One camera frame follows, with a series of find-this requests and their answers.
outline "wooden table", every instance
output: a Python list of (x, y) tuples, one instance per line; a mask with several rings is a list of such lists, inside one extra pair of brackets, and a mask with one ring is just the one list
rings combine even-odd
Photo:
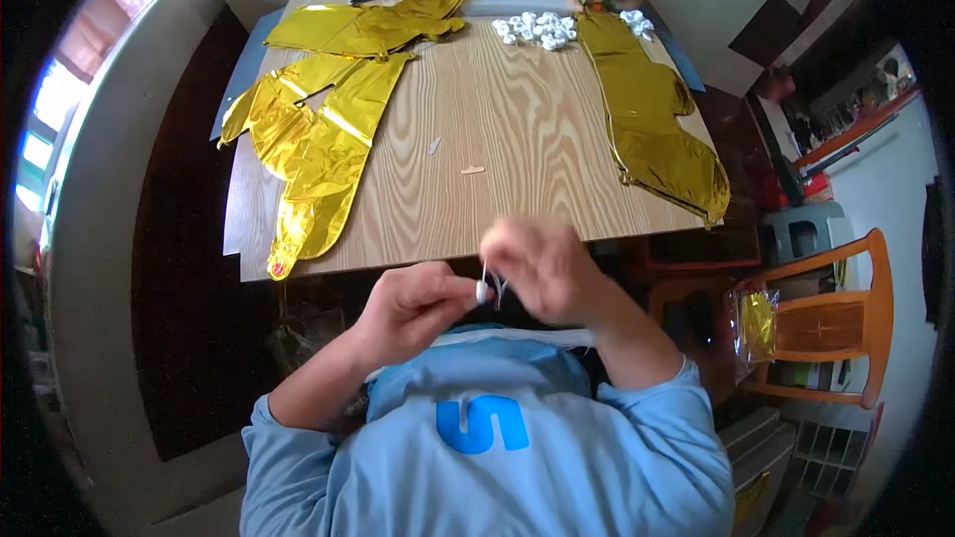
[[(289, 0), (283, 17), (304, 4), (346, 2)], [(341, 238), (324, 256), (300, 260), (293, 274), (472, 256), (508, 214), (566, 219), (587, 241), (703, 226), (617, 180), (600, 85), (578, 45), (558, 52), (506, 45), (491, 18), (468, 23), (446, 42), (412, 47), (419, 58), (391, 94)], [(676, 68), (658, 39), (640, 42), (651, 60)], [(259, 75), (304, 56), (269, 48)], [(699, 112), (679, 122), (712, 147)], [(242, 281), (265, 279), (283, 182), (266, 171), (247, 133), (234, 149), (222, 252), (241, 256)], [(461, 174), (469, 167), (485, 172)]]

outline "chair backrest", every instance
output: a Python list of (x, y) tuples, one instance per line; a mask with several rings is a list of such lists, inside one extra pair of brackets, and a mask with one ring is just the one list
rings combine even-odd
[(820, 402), (842, 402), (872, 408), (878, 401), (892, 346), (892, 272), (885, 237), (874, 229), (864, 238), (812, 257), (768, 269), (747, 281), (765, 283), (833, 264), (868, 252), (872, 284), (867, 291), (827, 292), (785, 301), (776, 319), (777, 360), (824, 362), (869, 358), (869, 376), (861, 394), (776, 386), (766, 382), (769, 364), (760, 366), (748, 390)]

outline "light blue hoodie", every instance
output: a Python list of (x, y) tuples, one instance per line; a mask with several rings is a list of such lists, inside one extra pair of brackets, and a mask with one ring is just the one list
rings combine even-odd
[(601, 384), (536, 340), (428, 349), (369, 388), (340, 442), (243, 430), (253, 535), (729, 535), (730, 463), (696, 366), (646, 390)]

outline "gray plastic stool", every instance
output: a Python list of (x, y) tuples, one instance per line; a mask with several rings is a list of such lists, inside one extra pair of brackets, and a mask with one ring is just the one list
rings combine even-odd
[(763, 216), (763, 225), (775, 235), (777, 263), (814, 256), (832, 248), (830, 218), (843, 218), (842, 206), (834, 201), (784, 209)]

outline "person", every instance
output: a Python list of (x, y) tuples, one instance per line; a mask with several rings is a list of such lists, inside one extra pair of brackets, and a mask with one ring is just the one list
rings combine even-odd
[[(587, 328), (613, 386), (592, 400), (544, 341), (428, 348), (476, 281), (444, 262), (389, 269), (352, 328), (255, 403), (242, 534), (730, 534), (730, 463), (695, 365), (577, 233), (502, 220), (480, 256), (531, 315)], [(367, 423), (332, 435), (381, 367)]]

